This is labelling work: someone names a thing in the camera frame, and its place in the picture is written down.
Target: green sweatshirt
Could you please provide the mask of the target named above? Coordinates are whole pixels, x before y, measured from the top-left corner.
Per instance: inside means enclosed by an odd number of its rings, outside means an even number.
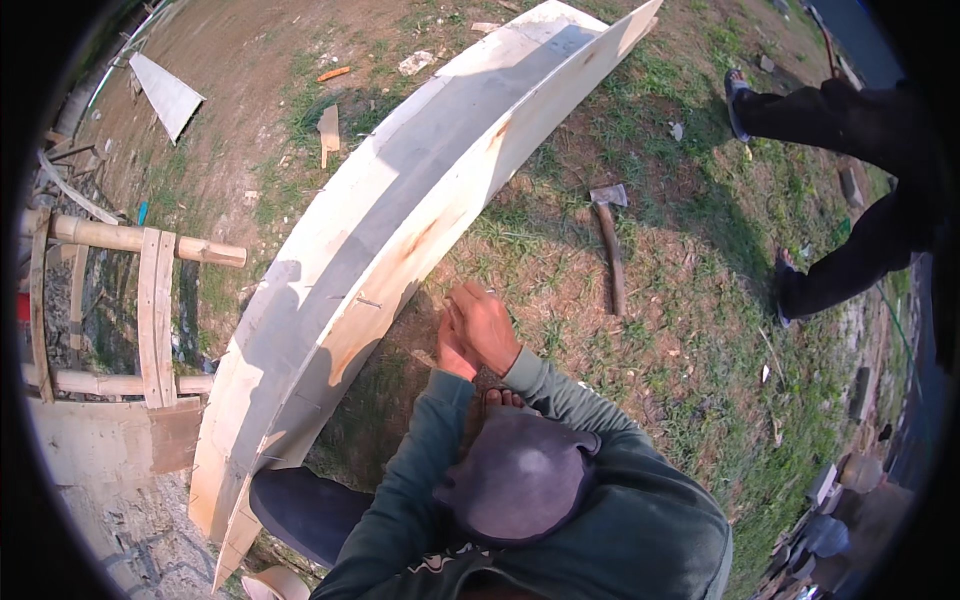
[[[453,599],[481,570],[548,598],[720,598],[733,544],[709,493],[671,467],[615,404],[529,349],[504,384],[544,417],[603,440],[597,485],[578,515],[522,548],[468,544],[424,556],[436,527],[433,490],[457,460],[474,391],[465,379],[434,370],[372,506],[311,600]]]

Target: curved wooden frame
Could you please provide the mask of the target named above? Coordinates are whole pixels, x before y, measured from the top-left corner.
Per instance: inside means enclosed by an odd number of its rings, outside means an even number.
[[[660,2],[609,28],[556,0],[520,15],[441,68],[318,193],[260,282],[204,412],[188,512],[222,543],[214,588],[259,532],[252,475],[301,463],[419,283]]]

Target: dirt ground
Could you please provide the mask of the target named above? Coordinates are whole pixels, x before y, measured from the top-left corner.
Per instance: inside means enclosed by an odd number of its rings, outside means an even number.
[[[607,22],[636,5],[570,4]],[[359,144],[358,133],[479,39],[471,22],[513,16],[472,0],[289,0],[270,7],[179,0],[171,7],[143,53],[206,98],[178,145],[146,97],[132,94],[124,70],[97,100],[101,118],[88,116],[79,138],[110,145],[97,179],[101,205],[135,215],[146,201],[148,226],[250,251],[243,270],[176,267],[175,322],[185,350],[179,372],[197,372],[224,351],[252,286],[317,189]],[[869,364],[878,377],[889,371],[891,327],[878,293],[787,331],[770,319],[775,247],[788,247],[807,268],[842,241],[838,223],[855,223],[862,212],[847,208],[836,177],[849,160],[765,140],[745,150],[726,127],[723,70],[743,65],[755,86],[782,93],[817,84],[828,76],[818,35],[798,14],[787,21],[765,0],[666,3],[657,28],[534,153],[424,282],[307,464],[356,489],[375,488],[433,364],[444,290],[477,278],[511,307],[526,344],[618,402],[659,451],[718,497],[744,548],[731,593],[749,595],[763,548],[769,552],[803,502],[801,479],[820,460],[811,457],[833,460],[844,448],[871,447],[868,427],[878,430],[889,418],[886,408],[882,417],[874,410],[863,427],[844,417],[855,368]],[[420,49],[440,60],[399,77],[396,64]],[[756,67],[763,54],[777,64],[774,73]],[[342,65],[351,72],[316,84],[319,74]],[[346,148],[322,171],[313,124],[333,101],[341,107]],[[683,143],[669,135],[670,123],[681,121]],[[876,200],[873,176],[857,163],[854,169],[867,202]],[[590,188],[619,181],[631,201],[617,215],[630,282],[626,319],[610,314],[606,257],[586,200]],[[136,258],[107,252],[91,262],[102,274],[93,286],[105,298],[87,331],[96,357],[87,366],[134,372]],[[771,370],[769,383],[759,380],[763,366]],[[899,383],[889,373],[885,381],[892,402]],[[494,383],[482,373],[478,389]],[[475,411],[468,430],[478,423]],[[266,536],[246,567],[276,563],[311,584],[324,574]],[[229,585],[230,593],[242,593],[235,581]]]

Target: hand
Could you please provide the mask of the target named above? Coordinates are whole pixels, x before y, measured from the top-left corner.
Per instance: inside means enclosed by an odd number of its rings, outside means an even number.
[[[440,331],[437,332],[437,367],[460,375],[467,381],[472,381],[480,369],[480,359],[472,350],[464,347],[453,331],[449,309],[444,310],[440,318]]]
[[[475,281],[454,287],[446,298],[453,330],[464,346],[497,376],[506,375],[523,346],[516,340],[507,307],[500,298],[488,294]]]

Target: leg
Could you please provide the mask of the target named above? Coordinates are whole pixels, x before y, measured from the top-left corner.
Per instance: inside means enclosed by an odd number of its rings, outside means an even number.
[[[905,269],[912,252],[926,250],[923,220],[902,204],[897,192],[874,203],[856,222],[850,239],[817,261],[806,275],[779,272],[782,315],[805,317],[853,298],[890,271]]]
[[[933,140],[919,99],[906,88],[856,91],[827,80],[788,96],[737,89],[732,110],[749,135],[856,156],[899,178],[929,175]]]
[[[373,494],[354,492],[307,467],[263,469],[250,486],[250,507],[272,535],[332,568]]]

